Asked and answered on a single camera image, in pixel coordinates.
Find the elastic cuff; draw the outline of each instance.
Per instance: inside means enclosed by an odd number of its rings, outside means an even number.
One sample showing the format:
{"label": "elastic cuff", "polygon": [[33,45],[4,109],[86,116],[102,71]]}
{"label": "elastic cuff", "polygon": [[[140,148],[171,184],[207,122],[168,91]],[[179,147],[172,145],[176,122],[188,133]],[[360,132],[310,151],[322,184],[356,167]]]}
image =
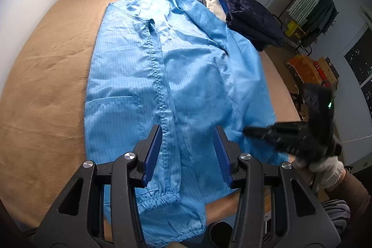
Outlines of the elastic cuff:
{"label": "elastic cuff", "polygon": [[159,195],[155,198],[150,198],[145,201],[140,202],[137,201],[138,213],[141,214],[146,210],[154,209],[164,205],[178,203],[179,201],[180,201],[179,192],[169,192],[166,194]]}

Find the pocket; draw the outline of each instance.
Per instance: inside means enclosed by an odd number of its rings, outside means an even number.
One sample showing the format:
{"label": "pocket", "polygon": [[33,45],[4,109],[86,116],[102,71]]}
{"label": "pocket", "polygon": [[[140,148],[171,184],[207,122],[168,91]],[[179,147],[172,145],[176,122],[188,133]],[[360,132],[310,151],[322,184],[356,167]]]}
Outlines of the pocket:
{"label": "pocket", "polygon": [[116,160],[144,139],[141,107],[137,96],[95,99],[85,104],[87,159],[97,164]]}

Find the navy puffer jacket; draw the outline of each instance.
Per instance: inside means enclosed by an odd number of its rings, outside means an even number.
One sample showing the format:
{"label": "navy puffer jacket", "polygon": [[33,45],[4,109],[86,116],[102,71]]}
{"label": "navy puffer jacket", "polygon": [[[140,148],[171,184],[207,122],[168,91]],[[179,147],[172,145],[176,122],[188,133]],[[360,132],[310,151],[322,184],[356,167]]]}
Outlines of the navy puffer jacket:
{"label": "navy puffer jacket", "polygon": [[258,51],[268,44],[280,47],[284,34],[278,20],[256,0],[224,0],[230,29],[248,38]]}

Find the white garment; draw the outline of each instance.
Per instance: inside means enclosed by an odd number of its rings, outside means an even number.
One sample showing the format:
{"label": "white garment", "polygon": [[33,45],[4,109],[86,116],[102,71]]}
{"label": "white garment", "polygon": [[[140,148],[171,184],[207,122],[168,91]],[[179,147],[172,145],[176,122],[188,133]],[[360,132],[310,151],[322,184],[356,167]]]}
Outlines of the white garment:
{"label": "white garment", "polygon": [[226,22],[226,14],[224,10],[222,9],[221,4],[219,3],[219,0],[205,0],[207,8],[214,13],[220,20],[222,20],[224,23]]}

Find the blue gripper pad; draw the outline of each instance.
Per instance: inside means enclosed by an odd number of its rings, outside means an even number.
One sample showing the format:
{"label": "blue gripper pad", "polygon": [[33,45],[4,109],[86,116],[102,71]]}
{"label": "blue gripper pad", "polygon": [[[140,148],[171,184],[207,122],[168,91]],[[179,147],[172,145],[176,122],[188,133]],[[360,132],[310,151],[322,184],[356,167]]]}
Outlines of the blue gripper pad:
{"label": "blue gripper pad", "polygon": [[213,146],[216,151],[217,160],[219,168],[221,170],[222,178],[230,187],[233,182],[233,177],[231,176],[231,165],[230,160],[227,156],[224,143],[221,136],[218,133],[217,127],[213,129]]}
{"label": "blue gripper pad", "polygon": [[144,175],[142,177],[142,183],[145,187],[148,185],[148,182],[150,182],[153,177],[154,169],[155,169],[156,161],[158,160],[158,155],[159,155],[162,140],[163,140],[163,132],[162,132],[161,127],[159,127],[154,136],[154,140],[151,143],[151,146],[150,146],[150,149],[148,151],[146,161],[145,161]]}

